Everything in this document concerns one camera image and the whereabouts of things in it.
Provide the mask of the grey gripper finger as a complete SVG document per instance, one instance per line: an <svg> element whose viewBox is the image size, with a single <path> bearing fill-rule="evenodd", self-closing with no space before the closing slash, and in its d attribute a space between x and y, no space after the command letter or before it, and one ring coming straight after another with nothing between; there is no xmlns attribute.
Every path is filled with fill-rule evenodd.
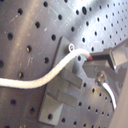
<svg viewBox="0 0 128 128"><path fill-rule="evenodd" d="M110 67L115 70L119 65L128 62L128 39L113 48L92 53L92 58L94 60L107 60Z"/></svg>
<svg viewBox="0 0 128 128"><path fill-rule="evenodd" d="M83 64L88 78L100 78L110 85L114 93L119 96L126 75L127 68L119 66L112 69L107 61L88 61Z"/></svg>

